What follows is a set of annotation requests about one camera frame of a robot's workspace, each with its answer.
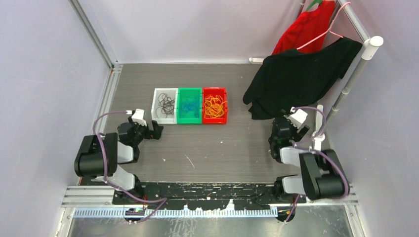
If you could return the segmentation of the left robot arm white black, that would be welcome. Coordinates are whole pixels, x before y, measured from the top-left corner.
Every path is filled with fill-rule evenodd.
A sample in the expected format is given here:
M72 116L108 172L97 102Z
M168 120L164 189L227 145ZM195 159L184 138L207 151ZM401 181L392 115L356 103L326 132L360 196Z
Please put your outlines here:
M117 132L85 136L74 161L78 177L91 178L113 187L133 204L144 197L139 178L125 171L121 164L139 160L139 145L143 140L159 140L164 127L152 120L152 128L132 118L121 123Z

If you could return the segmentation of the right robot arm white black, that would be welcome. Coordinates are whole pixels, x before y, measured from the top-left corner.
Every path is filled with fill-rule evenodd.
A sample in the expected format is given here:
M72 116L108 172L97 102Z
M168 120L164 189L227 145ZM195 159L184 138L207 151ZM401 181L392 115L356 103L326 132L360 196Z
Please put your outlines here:
M306 118L305 107L293 107L289 114L275 118L272 123L268 139L272 158L300 168L299 175L277 177L274 196L282 203L294 195L310 200L344 198L350 193L350 185L336 152L321 151L315 146L301 147L309 130L304 125Z

